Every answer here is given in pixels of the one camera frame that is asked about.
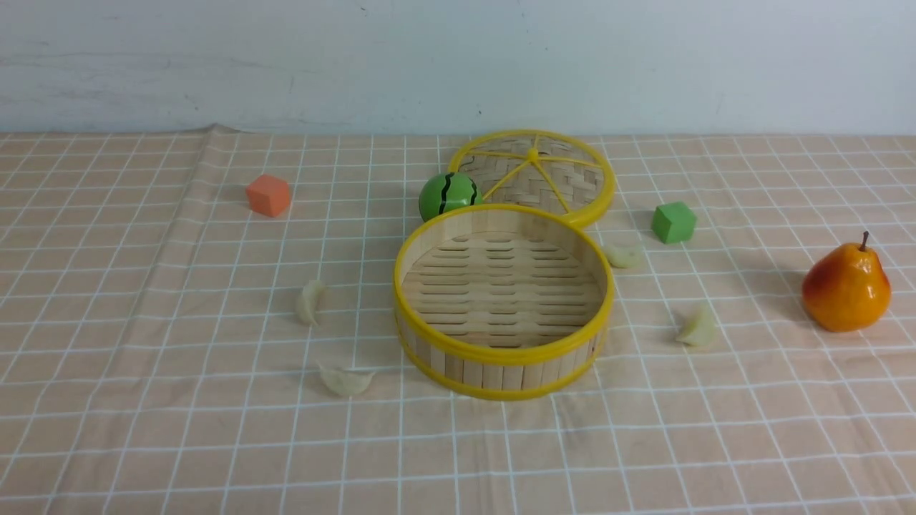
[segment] black stripe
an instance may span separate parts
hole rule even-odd
[[[445,198],[449,194],[449,188],[452,187],[452,175],[454,174],[453,171],[445,174],[445,187],[442,188],[442,203],[439,204],[439,214],[445,213]]]

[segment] white wall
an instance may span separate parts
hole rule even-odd
[[[0,0],[0,130],[916,133],[912,0]]]

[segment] bamboo steamer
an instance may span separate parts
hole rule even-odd
[[[616,178],[604,155],[573,137],[542,130],[511,130],[459,148],[449,171],[474,180],[482,201],[527,205],[578,227],[610,208]]]
[[[436,216],[394,268],[411,362],[448,389],[490,400],[540,397],[581,376],[607,339],[613,289],[588,235],[516,204]]]

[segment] foam block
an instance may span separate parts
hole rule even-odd
[[[666,245],[688,241],[695,227],[696,214],[681,201],[660,205],[652,215],[652,232]]]
[[[252,211],[275,218],[289,207],[292,195],[289,184],[273,175],[262,175],[245,188]]]

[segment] yellow spoke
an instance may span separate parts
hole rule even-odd
[[[588,166],[592,168],[600,168],[600,165],[598,163],[590,163],[588,161],[583,161],[580,159],[561,158],[561,157],[555,157],[555,156],[541,156],[539,159],[542,161],[564,161],[567,163],[575,163],[577,165],[583,165],[583,166]]]
[[[527,156],[520,156],[519,154],[512,154],[511,152],[491,152],[489,150],[472,150],[468,152],[470,155],[474,156],[492,156],[495,158],[514,158],[514,159],[525,159]]]
[[[570,206],[566,203],[566,201],[563,200],[563,196],[562,194],[560,194],[560,190],[557,188],[557,185],[553,182],[553,179],[551,179],[551,176],[548,175],[546,171],[544,171],[544,168],[542,168],[540,163],[538,163],[537,161],[531,161],[531,164],[534,165],[534,168],[538,169],[540,174],[544,176],[544,180],[547,181],[547,183],[551,186],[551,189],[553,190],[553,194],[557,196],[557,200],[560,201],[560,205],[563,206],[563,209],[566,210],[566,213],[570,213],[572,211],[570,209]]]
[[[490,195],[492,195],[493,192],[496,191],[496,188],[499,188],[500,186],[502,186],[503,184],[505,184],[506,181],[508,181],[509,179],[512,179],[512,176],[514,176],[515,174],[517,174],[519,170],[525,168],[525,165],[527,165],[527,164],[530,163],[530,162],[531,162],[531,161],[530,161],[529,159],[525,159],[524,162],[522,162],[520,165],[516,166],[512,171],[510,171],[509,173],[507,173],[507,174],[506,174],[506,177],[500,179],[496,184],[493,185],[492,188],[490,188],[490,191],[489,191],[489,192],[487,192],[487,193],[484,194],[484,198],[483,198],[482,200],[486,200],[486,199],[490,198]]]

